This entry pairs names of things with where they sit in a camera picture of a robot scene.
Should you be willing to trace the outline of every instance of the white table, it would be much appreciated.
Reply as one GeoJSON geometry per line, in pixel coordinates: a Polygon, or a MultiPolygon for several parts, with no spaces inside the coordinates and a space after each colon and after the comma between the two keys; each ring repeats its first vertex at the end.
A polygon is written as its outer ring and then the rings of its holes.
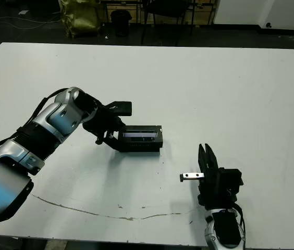
{"type": "Polygon", "coordinates": [[[162,125],[160,155],[98,146],[81,126],[0,235],[206,245],[198,182],[179,174],[198,170],[207,142],[219,166],[242,171],[247,247],[294,248],[294,50],[4,43],[0,140],[70,86],[132,101],[123,121],[162,125]]]}

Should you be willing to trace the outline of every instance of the black cable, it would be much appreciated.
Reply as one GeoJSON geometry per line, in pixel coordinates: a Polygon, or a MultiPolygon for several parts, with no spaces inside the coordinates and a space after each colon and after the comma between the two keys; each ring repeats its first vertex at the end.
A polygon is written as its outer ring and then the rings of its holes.
{"type": "MultiPolygon", "coordinates": [[[[32,121],[38,114],[39,112],[42,110],[42,108],[44,107],[45,103],[48,101],[48,99],[52,98],[53,96],[56,96],[57,94],[61,93],[62,91],[67,90],[68,88],[64,88],[64,89],[60,89],[57,90],[55,92],[53,92],[51,95],[49,95],[48,97],[44,97],[41,102],[38,104],[37,108],[34,110],[34,112],[32,113],[31,117],[27,120],[27,122],[20,128],[17,129],[17,132],[19,130],[21,130],[25,125],[27,125],[30,121],[32,121]]],[[[15,132],[14,134],[12,134],[12,136],[3,139],[0,141],[0,146],[2,144],[4,144],[7,140],[14,138],[17,135],[17,132],[15,132]]]]}

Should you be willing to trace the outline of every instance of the black chair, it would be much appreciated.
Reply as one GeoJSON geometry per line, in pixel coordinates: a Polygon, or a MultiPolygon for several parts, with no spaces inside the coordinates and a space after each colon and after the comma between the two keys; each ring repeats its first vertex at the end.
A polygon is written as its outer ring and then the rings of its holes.
{"type": "Polygon", "coordinates": [[[181,17],[181,25],[183,25],[185,12],[188,9],[190,3],[189,0],[142,0],[142,6],[144,8],[144,27],[141,37],[141,44],[146,32],[148,13],[153,14],[154,25],[155,25],[155,14],[166,17],[177,18],[176,24],[178,24],[178,19],[181,17]]]}

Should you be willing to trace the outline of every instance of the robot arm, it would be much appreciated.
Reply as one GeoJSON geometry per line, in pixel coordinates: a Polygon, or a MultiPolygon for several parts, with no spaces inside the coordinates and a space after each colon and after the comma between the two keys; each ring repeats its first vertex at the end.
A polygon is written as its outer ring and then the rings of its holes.
{"type": "Polygon", "coordinates": [[[205,239],[210,249],[245,249],[246,227],[242,209],[235,202],[236,194],[243,185],[238,169],[219,168],[209,145],[199,145],[199,173],[183,173],[184,180],[199,180],[198,202],[206,209],[205,239]]]}
{"type": "MultiPolygon", "coordinates": [[[[131,143],[113,137],[114,131],[126,128],[118,116],[130,115],[131,102],[104,106],[77,87],[61,89],[44,98],[16,133],[0,141],[0,221],[12,217],[31,192],[33,182],[28,174],[37,174],[48,156],[80,123],[97,136],[97,144],[105,142],[116,150],[132,149],[131,143]],[[54,96],[54,103],[40,112],[46,101],[54,96]]],[[[162,147],[160,143],[154,147],[148,145],[142,142],[138,147],[135,145],[135,149],[154,151],[162,147]]]]}

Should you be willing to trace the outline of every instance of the white wall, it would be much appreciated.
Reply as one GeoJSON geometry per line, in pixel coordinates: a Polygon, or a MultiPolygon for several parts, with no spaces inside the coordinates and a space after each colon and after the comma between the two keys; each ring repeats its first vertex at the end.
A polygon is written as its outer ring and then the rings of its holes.
{"type": "Polygon", "coordinates": [[[258,24],[266,0],[219,0],[215,24],[258,24]]]}
{"type": "Polygon", "coordinates": [[[258,24],[294,30],[294,0],[219,0],[215,24],[258,24]]]}
{"type": "Polygon", "coordinates": [[[294,30],[294,0],[275,0],[263,26],[268,22],[273,29],[294,30]]]}

